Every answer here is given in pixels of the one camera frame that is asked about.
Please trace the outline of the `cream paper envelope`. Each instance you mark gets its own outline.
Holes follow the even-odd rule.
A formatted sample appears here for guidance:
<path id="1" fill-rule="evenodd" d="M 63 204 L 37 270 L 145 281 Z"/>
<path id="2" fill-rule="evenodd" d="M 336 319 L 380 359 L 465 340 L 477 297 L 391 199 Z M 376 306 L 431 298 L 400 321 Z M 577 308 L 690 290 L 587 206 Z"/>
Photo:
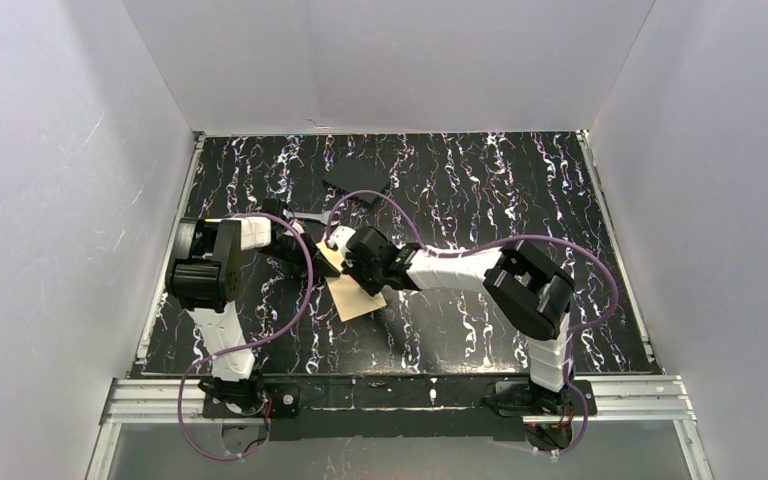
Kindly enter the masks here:
<path id="1" fill-rule="evenodd" d="M 341 274 L 339 277 L 327 277 L 326 284 L 340 321 L 343 323 L 386 306 L 386 300 L 381 293 L 367 294 L 349 275 Z"/>

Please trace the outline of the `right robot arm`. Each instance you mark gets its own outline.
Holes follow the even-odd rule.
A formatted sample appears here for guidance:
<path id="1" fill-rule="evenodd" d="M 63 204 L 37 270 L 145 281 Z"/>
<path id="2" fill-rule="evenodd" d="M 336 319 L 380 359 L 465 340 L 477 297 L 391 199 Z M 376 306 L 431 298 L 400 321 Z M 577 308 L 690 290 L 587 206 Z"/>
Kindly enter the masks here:
<path id="1" fill-rule="evenodd" d="M 393 290 L 462 290 L 491 300 L 527 339 L 529 379 L 489 398 L 498 413 L 563 415 L 571 401 L 566 382 L 569 314 L 574 281 L 537 247 L 523 241 L 468 254 L 398 246 L 379 230 L 339 227 L 326 242 L 339 252 L 341 270 L 369 295 Z"/>

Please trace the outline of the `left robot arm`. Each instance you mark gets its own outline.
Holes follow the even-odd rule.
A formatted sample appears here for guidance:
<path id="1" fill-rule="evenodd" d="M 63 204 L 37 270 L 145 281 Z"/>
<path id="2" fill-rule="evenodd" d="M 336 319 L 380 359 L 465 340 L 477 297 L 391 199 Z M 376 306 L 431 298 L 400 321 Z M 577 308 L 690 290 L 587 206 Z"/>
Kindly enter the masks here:
<path id="1" fill-rule="evenodd" d="M 319 251 L 288 204 L 264 200 L 253 217 L 180 221 L 165 274 L 165 289 L 193 319 L 213 358 L 199 382 L 209 397 L 243 415 L 268 404 L 262 374 L 250 349 L 224 355 L 244 345 L 235 300 L 244 284 L 244 253 L 253 251 L 289 263 L 303 276 L 337 278 L 338 270 Z"/>

